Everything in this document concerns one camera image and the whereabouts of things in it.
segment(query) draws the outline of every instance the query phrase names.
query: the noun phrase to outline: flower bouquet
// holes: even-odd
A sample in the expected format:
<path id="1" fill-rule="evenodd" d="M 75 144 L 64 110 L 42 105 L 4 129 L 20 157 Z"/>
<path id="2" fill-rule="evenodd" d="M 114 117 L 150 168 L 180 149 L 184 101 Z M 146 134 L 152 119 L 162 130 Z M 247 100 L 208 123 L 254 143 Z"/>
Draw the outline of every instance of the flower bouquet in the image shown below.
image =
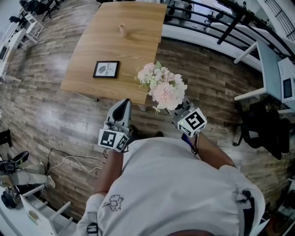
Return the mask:
<path id="1" fill-rule="evenodd" d="M 158 103 L 157 107 L 153 106 L 157 113 L 165 108 L 175 110 L 179 104 L 182 104 L 184 91 L 188 87 L 183 83 L 180 74 L 171 73 L 158 61 L 156 64 L 146 64 L 135 79 L 140 81 L 141 86 L 150 88 L 148 94 Z"/>

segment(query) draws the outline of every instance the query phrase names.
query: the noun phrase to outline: black picture frame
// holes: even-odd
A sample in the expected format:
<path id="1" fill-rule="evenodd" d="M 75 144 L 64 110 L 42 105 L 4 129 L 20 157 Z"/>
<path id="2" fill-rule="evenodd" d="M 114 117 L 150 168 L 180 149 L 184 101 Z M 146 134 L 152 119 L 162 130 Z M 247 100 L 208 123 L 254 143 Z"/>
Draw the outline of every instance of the black picture frame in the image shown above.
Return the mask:
<path id="1" fill-rule="evenodd" d="M 97 70 L 99 63 L 117 63 L 115 75 L 114 76 L 97 76 L 96 70 Z M 95 65 L 94 72 L 93 72 L 93 78 L 116 79 L 117 75 L 118 75 L 119 65 L 120 65 L 120 61 L 97 61 L 96 65 Z"/>

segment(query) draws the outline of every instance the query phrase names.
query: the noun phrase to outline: white t-shirt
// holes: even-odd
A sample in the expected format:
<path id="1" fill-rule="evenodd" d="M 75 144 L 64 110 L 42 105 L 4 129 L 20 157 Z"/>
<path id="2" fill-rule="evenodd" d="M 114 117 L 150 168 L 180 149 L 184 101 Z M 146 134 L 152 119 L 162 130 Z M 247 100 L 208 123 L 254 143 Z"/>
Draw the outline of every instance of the white t-shirt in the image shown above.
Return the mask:
<path id="1" fill-rule="evenodd" d="M 238 169 L 211 167 L 196 159 L 183 140 L 135 141 L 124 154 L 123 166 L 105 198 L 89 198 L 77 235 L 88 235 L 86 228 L 97 217 L 99 235 L 166 236 L 196 229 L 237 236 L 237 190 L 247 189 L 255 198 L 253 225 L 265 210 L 263 194 Z"/>

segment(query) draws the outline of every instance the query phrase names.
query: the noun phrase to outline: metal railing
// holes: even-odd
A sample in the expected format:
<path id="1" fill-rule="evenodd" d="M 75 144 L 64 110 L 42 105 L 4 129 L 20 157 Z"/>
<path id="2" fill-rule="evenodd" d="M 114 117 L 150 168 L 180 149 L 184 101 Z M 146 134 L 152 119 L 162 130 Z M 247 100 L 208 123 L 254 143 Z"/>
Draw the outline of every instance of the metal railing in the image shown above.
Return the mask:
<path id="1" fill-rule="evenodd" d="M 295 27 L 287 17 L 286 13 L 281 9 L 275 0 L 265 0 L 265 3 L 269 6 L 269 8 L 275 14 L 277 20 L 282 25 L 282 28 L 286 33 L 286 37 L 292 41 L 295 41 Z"/>
<path id="2" fill-rule="evenodd" d="M 211 24 L 206 24 L 205 22 L 195 21 L 192 19 L 185 18 L 183 16 L 176 16 L 176 15 L 169 15 L 169 14 L 166 14 L 164 24 L 181 27 L 181 28 L 188 29 L 188 30 L 193 30 L 193 31 L 217 38 L 218 44 L 221 44 L 222 42 L 226 42 L 226 43 L 229 43 L 229 44 L 231 44 L 231 45 L 235 46 L 236 48 L 239 48 L 243 51 L 247 50 L 249 46 L 251 46 L 255 41 L 257 41 L 257 37 L 262 38 L 266 42 L 266 44 L 268 44 L 268 47 L 271 48 L 278 56 L 280 56 L 282 59 L 289 57 L 293 61 L 293 63 L 295 63 L 295 54 L 288 47 L 288 45 L 284 42 L 284 40 L 280 36 L 278 36 L 264 22 L 262 22 L 256 16 L 254 16 L 253 14 L 248 12 L 246 9 L 240 7 L 238 4 L 232 3 L 228 0 L 219 0 L 220 3 L 222 3 L 227 8 L 232 9 L 232 11 L 235 12 L 235 14 L 236 14 L 236 15 L 235 14 L 231 15 L 231 14 L 228 14 L 220 9 L 217 9 L 212 6 L 208 6 L 208 5 L 199 3 L 199 2 L 195 2 L 193 0 L 182 0 L 182 2 L 187 2 L 188 4 L 196 4 L 196 5 L 208 8 L 210 10 L 213 10 L 214 12 L 222 13 L 223 16 L 227 16 L 228 18 L 231 18 L 232 22 L 229 24 L 229 23 L 223 21 L 222 18 L 216 19 L 216 17 L 214 17 L 214 16 L 202 14 L 202 13 L 199 13 L 196 11 L 192 11 L 192 10 L 188 10 L 188 9 L 184 9 L 184 8 L 180 8 L 180 7 L 175 7 L 175 6 L 168 6 L 167 8 L 174 9 L 174 11 L 182 11 L 184 13 L 195 14 L 195 15 L 207 18 L 208 20 L 210 20 L 212 22 L 221 23 L 221 24 L 227 26 L 227 29 L 222 30 L 222 29 L 219 29 Z M 267 36 L 263 35 L 258 30 L 249 26 L 248 24 L 244 23 L 242 20 L 242 18 L 244 16 L 247 17 L 248 19 L 250 19 L 251 21 L 255 22 L 259 28 L 266 30 L 277 42 L 274 43 L 274 42 L 270 41 L 270 39 L 268 39 Z M 181 22 L 181 24 L 175 23 L 175 22 L 170 22 L 170 21 L 172 21 L 172 19 L 178 19 L 179 22 Z M 221 33 L 222 35 L 219 36 L 219 35 L 210 33 L 210 31 L 208 32 L 207 30 L 204 30 L 204 29 L 197 29 L 196 27 L 185 25 L 184 22 L 189 22 L 192 24 L 197 24 L 197 25 L 204 26 L 206 28 L 213 29 L 213 30 Z M 247 34 L 243 30 L 239 29 L 237 27 L 237 24 L 246 26 L 248 29 L 250 29 L 253 32 L 253 34 L 252 35 Z M 234 35 L 234 31 L 242 34 L 244 36 L 244 39 L 246 39 L 247 41 L 245 41 L 244 39 L 241 39 L 239 36 L 237 36 L 237 34 Z M 256 51 L 253 51 L 251 53 L 251 55 L 253 55 L 256 58 L 259 58 Z"/>

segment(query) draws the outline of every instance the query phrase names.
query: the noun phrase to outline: shirt sleeve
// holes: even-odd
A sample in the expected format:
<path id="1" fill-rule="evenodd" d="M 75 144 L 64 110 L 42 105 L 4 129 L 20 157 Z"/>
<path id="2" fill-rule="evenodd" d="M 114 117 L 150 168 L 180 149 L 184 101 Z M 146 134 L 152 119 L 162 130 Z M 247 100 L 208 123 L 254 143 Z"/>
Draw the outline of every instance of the shirt sleeve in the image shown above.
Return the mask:
<path id="1" fill-rule="evenodd" d="M 228 176 L 229 179 L 231 179 L 239 192 L 242 192 L 243 190 L 248 190 L 251 192 L 252 197 L 254 198 L 255 202 L 255 217 L 253 222 L 253 227 L 259 225 L 261 218 L 265 212 L 265 200 L 262 192 L 260 189 L 250 182 L 237 168 L 224 165 L 219 169 L 221 172 L 223 172 L 225 175 Z"/>
<path id="2" fill-rule="evenodd" d="M 97 223 L 97 212 L 104 198 L 101 194 L 95 194 L 89 197 L 86 203 L 85 213 L 77 224 L 76 236 L 88 236 L 87 226 L 92 222 Z"/>

